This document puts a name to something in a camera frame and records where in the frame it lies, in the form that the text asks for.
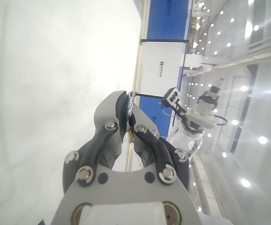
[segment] metal object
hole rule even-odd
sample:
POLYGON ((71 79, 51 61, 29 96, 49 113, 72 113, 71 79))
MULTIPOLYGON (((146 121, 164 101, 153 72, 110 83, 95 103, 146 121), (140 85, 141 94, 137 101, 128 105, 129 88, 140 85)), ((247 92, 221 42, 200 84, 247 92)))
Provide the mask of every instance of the metal object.
POLYGON ((144 132, 144 130, 145 130, 145 127, 143 125, 138 126, 138 131, 139 132, 144 132))
POLYGON ((137 131, 140 133, 146 133, 147 129, 145 128, 144 125, 140 124, 137 126, 137 131))
POLYGON ((166 164, 163 171, 159 172, 160 179, 166 184, 172 184, 177 178, 176 171, 173 166, 166 164))
POLYGON ((170 202, 163 202, 167 225, 179 225, 181 223, 181 216, 177 207, 170 202))
POLYGON ((165 169, 162 171, 162 174, 164 175, 164 177, 165 177, 166 179, 172 179, 174 173, 173 173, 172 169, 170 169, 170 168, 165 168, 165 169))
POLYGON ((183 149, 175 149, 174 153, 177 154, 180 162, 186 162, 188 159, 187 153, 183 149))
POLYGON ((62 198, 51 224, 71 224, 76 207, 84 203, 96 206, 147 203, 151 201, 163 203, 165 201, 169 203, 166 204, 167 206, 172 203, 175 207, 178 207, 182 225, 202 225, 190 195, 180 181, 176 180, 172 185, 163 185, 155 178, 153 183, 147 183, 144 179, 147 172, 153 173, 156 177, 158 172, 156 172, 155 163, 139 171, 129 173, 115 172, 98 164, 96 175, 106 173, 109 178, 108 181, 105 184, 94 181, 89 188, 82 188, 77 181, 74 181, 62 198))
POLYGON ((150 130, 150 131, 151 131, 151 133, 152 133, 154 136, 157 136, 158 132, 157 132, 156 130, 152 129, 152 130, 150 130))
POLYGON ((79 159, 79 153, 78 151, 71 151, 69 152, 66 157, 65 157, 65 162, 66 164, 69 164, 69 162, 73 161, 73 160, 78 160, 79 159))
POLYGON ((115 126, 115 123, 114 123, 113 121, 109 121, 109 122, 107 123, 107 127, 108 127, 109 129, 113 128, 114 126, 115 126))
POLYGON ((106 123, 104 124, 104 127, 108 130, 108 131, 113 131, 116 129, 115 127, 115 121, 113 120, 109 120, 106 121, 106 123))
POLYGON ((75 180, 84 180, 86 183, 89 183, 93 178, 93 168, 90 166, 82 166, 78 169, 75 180))

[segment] bolt head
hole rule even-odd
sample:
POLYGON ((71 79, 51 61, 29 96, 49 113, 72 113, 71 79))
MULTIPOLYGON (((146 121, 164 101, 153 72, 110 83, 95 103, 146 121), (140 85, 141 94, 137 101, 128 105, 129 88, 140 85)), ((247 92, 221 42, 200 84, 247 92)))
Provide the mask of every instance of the bolt head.
POLYGON ((162 171, 162 174, 164 175, 164 177, 165 177, 166 179, 172 179, 174 173, 173 173, 172 169, 166 167, 166 168, 162 171))
POLYGON ((184 159, 186 158, 186 154, 185 154, 184 152, 182 152, 182 151, 179 151, 179 152, 177 153, 177 155, 178 155, 178 157, 179 157, 180 159, 182 159, 182 160, 184 160, 184 159))
POLYGON ((65 162, 66 164, 69 164, 69 162, 73 161, 73 160, 78 160, 79 158, 79 153, 78 151, 71 151, 69 152, 66 157, 65 157, 65 162))
POLYGON ((86 180, 89 176, 90 176, 90 171, 86 169, 82 169, 78 174, 78 178, 80 180, 86 180))
POLYGON ((144 132, 145 131, 145 127, 143 125, 139 125, 138 126, 138 131, 139 132, 144 132))
POLYGON ((113 128, 114 126, 115 126, 115 123, 114 123, 113 121, 109 121, 109 122, 107 123, 107 127, 108 127, 109 129, 113 128))
POLYGON ((150 130, 150 131, 154 136, 157 136, 157 131, 156 130, 150 130))

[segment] metal screw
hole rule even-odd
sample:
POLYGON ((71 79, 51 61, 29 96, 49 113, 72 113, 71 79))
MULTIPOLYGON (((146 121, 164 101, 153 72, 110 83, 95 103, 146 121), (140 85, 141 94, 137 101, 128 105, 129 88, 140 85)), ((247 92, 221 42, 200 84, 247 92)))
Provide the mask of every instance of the metal screw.
POLYGON ((186 154, 185 154, 184 152, 182 152, 182 151, 179 151, 179 152, 177 153, 177 155, 178 155, 178 157, 179 157, 180 159, 182 159, 182 160, 186 157, 186 154))
POLYGON ((85 180, 86 183, 90 183, 93 178, 93 173, 94 171, 91 166, 82 166, 78 169, 75 175, 75 180, 85 180))
POLYGON ((162 174, 164 175, 166 179, 172 179, 174 175, 172 169, 167 168, 167 167, 163 169, 162 174))
POLYGON ((78 178, 80 180, 86 180, 88 177, 90 176, 90 171, 86 170, 86 169, 82 169, 79 173, 78 173, 78 178))
POLYGON ((145 127, 143 125, 139 125, 137 128, 138 128, 138 131, 141 133, 145 131, 145 127))
POLYGON ((107 127, 108 127, 109 129, 113 128, 114 126, 115 126, 114 121, 109 121, 109 122, 107 123, 107 127))
POLYGON ((174 150, 174 153, 177 154, 177 157, 178 157, 178 161, 179 162, 186 162, 188 160, 188 156, 187 156, 187 153, 183 150, 183 149, 175 149, 174 150))
POLYGON ((179 225, 181 222, 181 217, 175 205, 169 202, 164 202, 163 205, 167 225, 179 225))
POLYGON ((157 136, 157 131, 156 130, 150 130, 151 131, 151 133, 154 135, 154 136, 157 136))
POLYGON ((73 160, 78 160, 79 158, 79 153, 78 151, 71 151, 69 152, 66 157, 65 157, 65 162, 66 164, 69 164, 69 162, 73 161, 73 160))

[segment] white wall panel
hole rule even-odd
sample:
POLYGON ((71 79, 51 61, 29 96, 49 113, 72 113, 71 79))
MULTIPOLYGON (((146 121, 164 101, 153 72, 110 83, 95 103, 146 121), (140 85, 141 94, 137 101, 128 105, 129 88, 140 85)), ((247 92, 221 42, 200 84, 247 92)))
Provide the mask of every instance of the white wall panel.
POLYGON ((142 74, 139 93, 163 96, 176 87, 184 43, 142 44, 142 74))

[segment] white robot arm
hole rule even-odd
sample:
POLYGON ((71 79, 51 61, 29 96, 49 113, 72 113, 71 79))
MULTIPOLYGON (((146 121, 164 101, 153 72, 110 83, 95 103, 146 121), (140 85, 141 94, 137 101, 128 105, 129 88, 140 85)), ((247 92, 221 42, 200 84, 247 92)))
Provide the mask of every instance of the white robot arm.
MULTIPOLYGON (((175 89, 164 98, 165 105, 179 106, 174 109, 188 138, 200 137, 205 128, 215 125, 209 115, 218 99, 215 88, 219 89, 214 86, 202 95, 189 113, 180 108, 175 89)), ((110 94, 95 111, 93 138, 65 157, 65 195, 52 225, 213 224, 199 215, 187 191, 189 152, 161 138, 157 126, 133 98, 125 91, 110 94), (133 134, 134 150, 144 168, 115 172, 112 167, 121 154, 126 132, 133 134)), ((215 220, 215 224, 230 225, 222 217, 215 220)))
POLYGON ((206 129, 211 129, 215 125, 225 125, 227 120, 221 116, 214 115, 213 111, 217 107, 219 99, 218 92, 221 88, 222 78, 218 79, 209 91, 206 91, 197 99, 193 108, 184 110, 180 103, 180 93, 177 88, 170 89, 161 100, 165 107, 172 107, 177 115, 177 123, 167 137, 167 141, 174 147, 181 148, 187 152, 191 159, 192 155, 200 148, 202 137, 206 129), (217 118, 225 121, 218 124, 217 118))

